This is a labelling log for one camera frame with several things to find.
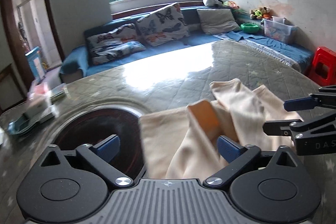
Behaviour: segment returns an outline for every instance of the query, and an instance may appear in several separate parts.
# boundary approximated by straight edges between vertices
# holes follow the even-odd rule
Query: pillow
[[[239,31],[230,9],[197,9],[201,28],[206,34]]]
[[[99,65],[144,50],[146,48],[138,41],[122,42],[120,39],[116,39],[109,45],[92,49],[92,62],[94,65]]]
[[[151,46],[190,35],[178,3],[167,5],[139,18],[136,25],[144,40]]]
[[[125,24],[108,33],[93,35],[86,39],[89,52],[96,47],[107,46],[115,39],[121,43],[138,40],[134,24]]]

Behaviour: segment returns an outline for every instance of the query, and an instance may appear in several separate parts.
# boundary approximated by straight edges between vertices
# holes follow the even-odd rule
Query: blue sofa cover
[[[181,8],[182,13],[184,15],[185,22],[188,25],[199,24],[200,19],[197,13],[197,9],[204,9],[204,8],[208,8],[208,7],[199,6],[199,7]],[[223,9],[223,8],[230,9],[230,7],[218,7],[218,8],[219,9]],[[138,15],[134,15],[130,17],[116,19],[107,24],[86,30],[84,32],[85,40],[87,37],[112,31],[115,28],[120,27],[121,25],[128,24],[128,23],[135,23],[137,19],[147,14],[148,13],[138,14]],[[144,46],[146,47],[145,51],[137,52],[127,57],[114,60],[108,63],[100,64],[100,65],[93,65],[91,63],[90,56],[87,51],[87,47],[79,46],[73,49],[72,52],[63,61],[59,74],[60,74],[61,79],[63,79],[62,77],[63,75],[70,75],[70,74],[76,73],[78,70],[81,70],[83,77],[86,77],[86,76],[90,76],[90,75],[102,72],[104,70],[115,68],[120,65],[124,65],[126,63],[130,63],[132,61],[146,58],[149,56],[161,54],[164,52],[179,50],[179,49],[186,48],[186,47],[196,46],[196,45],[200,45],[204,43],[209,43],[209,42],[213,42],[217,40],[218,38],[213,37],[212,35],[207,35],[201,30],[197,30],[197,31],[191,32],[189,37],[182,38],[180,40],[169,41],[167,43],[164,43],[156,47],[152,47],[148,45],[147,43],[144,43]]]

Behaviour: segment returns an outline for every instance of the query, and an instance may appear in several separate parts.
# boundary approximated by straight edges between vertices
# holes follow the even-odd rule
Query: beige cloth
[[[218,172],[228,164],[217,152],[220,135],[241,145],[258,145],[262,150],[293,147],[290,137],[263,132],[265,121],[301,118],[296,112],[285,111],[283,101],[264,85],[251,91],[233,79],[212,82],[210,88],[216,101],[201,100],[140,118],[149,178],[202,181]]]

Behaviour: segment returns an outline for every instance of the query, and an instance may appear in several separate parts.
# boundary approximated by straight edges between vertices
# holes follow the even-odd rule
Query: crosshair logo
[[[172,186],[174,183],[172,183],[171,181],[167,180],[164,185],[166,185],[167,187]]]

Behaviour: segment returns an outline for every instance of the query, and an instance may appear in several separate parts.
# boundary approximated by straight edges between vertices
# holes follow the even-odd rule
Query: red plastic stool
[[[318,47],[308,77],[320,86],[336,84],[336,52]]]

